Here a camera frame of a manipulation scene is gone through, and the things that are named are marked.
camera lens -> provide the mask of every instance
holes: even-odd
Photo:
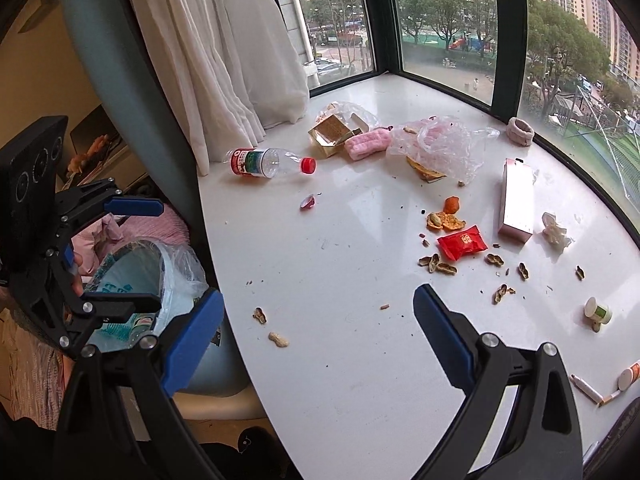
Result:
[[[53,143],[53,148],[51,149],[51,160],[56,161],[62,152],[62,137],[58,137],[56,142]]]
[[[38,156],[36,157],[36,162],[33,165],[33,181],[39,181],[44,175],[44,170],[47,169],[47,159],[49,158],[49,152],[46,148],[43,148]]]
[[[15,186],[15,199],[18,202],[24,200],[24,197],[27,195],[27,189],[29,189],[29,174],[23,171],[18,179],[18,184]]]

red bottle cap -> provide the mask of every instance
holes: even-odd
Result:
[[[300,161],[300,170],[302,173],[312,174],[316,170],[316,160],[306,156]]]

silver screw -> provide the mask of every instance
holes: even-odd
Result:
[[[138,343],[140,345],[140,348],[142,348],[143,350],[151,350],[154,346],[156,346],[156,343],[158,342],[158,338],[154,335],[145,335],[141,340],[140,343]]]
[[[94,345],[87,345],[80,351],[80,355],[82,357],[84,357],[84,358],[93,357],[94,354],[95,354],[95,346]]]
[[[550,355],[551,357],[558,353],[558,347],[553,343],[544,343],[542,345],[542,349],[545,351],[545,354]]]
[[[482,334],[482,342],[489,348],[495,348],[498,346],[500,340],[497,335],[487,332],[486,334]]]

camera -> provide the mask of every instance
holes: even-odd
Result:
[[[68,117],[41,117],[0,150],[0,270],[21,271],[56,226],[56,165]]]

window pane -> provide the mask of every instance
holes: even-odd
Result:
[[[491,104],[496,0],[396,0],[402,68]]]
[[[640,228],[638,47],[608,0],[528,0],[518,114]]]
[[[278,0],[309,89],[373,70],[363,0]]]

